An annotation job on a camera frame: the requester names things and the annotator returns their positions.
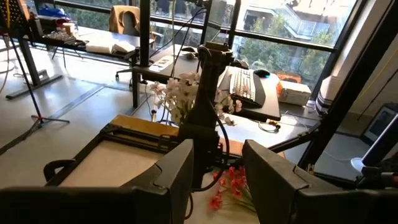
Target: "document stand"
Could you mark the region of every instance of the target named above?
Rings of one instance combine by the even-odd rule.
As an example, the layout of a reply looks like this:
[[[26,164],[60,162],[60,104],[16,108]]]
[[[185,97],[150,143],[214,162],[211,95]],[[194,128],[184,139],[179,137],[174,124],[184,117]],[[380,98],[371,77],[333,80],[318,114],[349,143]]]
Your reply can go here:
[[[64,123],[70,123],[70,121],[67,121],[64,119],[53,119],[53,118],[42,117],[39,106],[37,105],[35,96],[33,94],[33,89],[29,85],[29,81],[28,81],[24,66],[22,64],[21,58],[19,57],[17,47],[12,39],[13,37],[17,38],[20,45],[22,45],[22,43],[26,43],[26,41],[24,41],[24,39],[23,39],[23,36],[28,35],[29,37],[32,37],[32,35],[30,33],[30,29],[29,29],[29,23],[26,20],[24,11],[22,10],[22,6],[21,6],[19,0],[9,0],[8,9],[9,9],[9,14],[10,14],[10,16],[9,16],[10,21],[7,21],[6,1],[2,1],[0,3],[0,13],[1,13],[0,26],[5,27],[7,30],[7,33],[10,36],[10,41],[11,41],[12,47],[14,48],[19,65],[21,66],[22,74],[27,83],[28,91],[30,93],[30,96],[32,98],[32,101],[33,101],[33,104],[35,106],[35,110],[37,113],[37,115],[32,115],[32,118],[36,119],[34,124],[27,132],[24,133],[24,137],[22,138],[22,140],[25,140],[34,131],[41,128],[42,125],[45,123],[48,123],[50,121],[60,121],[60,122],[64,122]]]

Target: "white box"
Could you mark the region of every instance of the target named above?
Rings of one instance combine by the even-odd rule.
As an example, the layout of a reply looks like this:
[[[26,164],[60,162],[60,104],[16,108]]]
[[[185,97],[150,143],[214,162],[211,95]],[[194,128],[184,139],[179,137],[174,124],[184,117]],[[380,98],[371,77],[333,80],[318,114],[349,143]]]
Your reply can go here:
[[[309,87],[300,83],[280,81],[277,89],[278,100],[283,103],[305,106],[311,97]]]

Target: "floor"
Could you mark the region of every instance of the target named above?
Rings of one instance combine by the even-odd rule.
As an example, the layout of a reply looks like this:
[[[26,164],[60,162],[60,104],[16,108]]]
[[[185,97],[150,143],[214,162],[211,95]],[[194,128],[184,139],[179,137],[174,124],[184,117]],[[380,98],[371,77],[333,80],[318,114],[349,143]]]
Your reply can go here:
[[[16,68],[9,73],[4,91],[0,95],[0,147],[9,144],[27,131],[33,124],[30,118],[35,109],[30,96],[12,101],[5,99],[8,93],[24,87],[23,79],[14,51],[10,51],[11,62]],[[132,106],[128,91],[129,74],[122,74],[116,82],[114,74],[125,69],[122,64],[104,63],[88,58],[66,55],[67,69],[63,67],[61,54],[51,60],[52,53],[32,49],[37,69],[47,69],[50,76],[62,74],[63,79],[35,91],[42,116],[56,116],[70,120],[70,124],[52,122],[36,131],[25,141],[0,155],[0,188],[13,185],[44,185],[44,165],[57,159],[69,159],[77,154],[117,114],[128,113]],[[0,53],[0,61],[7,59],[7,53]],[[5,74],[0,73],[0,86]],[[230,139],[254,139],[264,146],[271,146],[306,131],[316,123],[314,119],[292,116],[294,108],[282,108],[281,129],[277,134],[266,133],[258,124],[245,118],[234,117],[235,127],[227,127]],[[150,119],[149,109],[143,104],[134,116]],[[285,156],[298,162],[306,144],[289,149]],[[350,159],[362,157],[369,146],[358,138],[336,134],[326,152],[315,166],[317,172],[354,179],[358,173],[351,167]]]

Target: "wall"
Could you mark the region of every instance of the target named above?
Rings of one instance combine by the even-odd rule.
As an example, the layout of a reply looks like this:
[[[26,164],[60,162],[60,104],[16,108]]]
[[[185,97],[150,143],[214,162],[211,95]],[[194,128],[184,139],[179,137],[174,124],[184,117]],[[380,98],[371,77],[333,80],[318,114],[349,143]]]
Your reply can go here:
[[[361,50],[370,38],[377,23],[381,20],[383,13],[386,11],[391,0],[369,0],[365,5],[357,24],[355,25],[347,44],[345,45],[340,57],[338,58],[331,75],[344,80],[358,58]],[[388,59],[398,48],[398,37],[395,38],[389,49],[386,51],[379,65],[373,71],[371,77],[366,83],[361,94],[375,79],[376,75],[382,70]],[[392,75],[395,69],[398,68],[398,58],[395,56],[389,63],[386,69],[380,74],[379,78],[373,83],[371,88],[359,99],[355,101],[349,112],[362,113],[370,101],[376,96],[377,92],[382,88],[383,84]],[[398,75],[388,84],[386,89],[379,95],[372,106],[365,113],[366,115],[373,116],[379,107],[386,102],[398,102],[398,91],[394,91],[394,87],[398,88]]]

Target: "window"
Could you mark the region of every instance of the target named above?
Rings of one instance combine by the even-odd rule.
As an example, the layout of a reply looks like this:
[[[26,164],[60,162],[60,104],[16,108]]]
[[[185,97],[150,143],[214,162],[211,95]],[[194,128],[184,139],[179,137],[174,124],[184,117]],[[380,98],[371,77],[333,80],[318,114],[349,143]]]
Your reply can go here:
[[[161,22],[151,22],[151,27],[152,27],[153,31],[164,35],[163,38],[156,39],[156,48],[157,49],[160,48],[161,46],[165,45],[172,39],[172,37],[173,37],[172,25],[161,23]],[[176,34],[180,28],[181,28],[180,26],[174,26],[174,29],[175,29],[174,34]],[[177,34],[177,36],[175,38],[175,43],[182,44],[182,40],[184,39],[186,33],[187,33],[187,28],[184,27]],[[184,45],[198,47],[200,44],[200,38],[201,38],[201,30],[190,28],[188,31],[187,39],[185,40]]]
[[[263,40],[235,37],[234,54],[251,69],[265,68],[281,80],[308,85],[311,90],[330,53]]]
[[[180,19],[187,21],[195,15],[195,13],[200,9],[192,2],[186,2],[183,0],[175,1],[175,19]],[[172,18],[172,1],[170,0],[150,0],[150,14],[152,16],[160,16],[171,19]],[[205,14],[197,15],[193,22],[204,23]]]
[[[334,46],[355,0],[249,0],[239,30]]]
[[[69,0],[82,4],[90,4],[94,6],[112,7],[116,5],[127,5],[128,0]]]
[[[77,21],[79,26],[108,30],[109,28],[109,14],[92,12],[83,9],[76,9],[72,7],[60,6],[59,8],[65,10],[72,20]]]

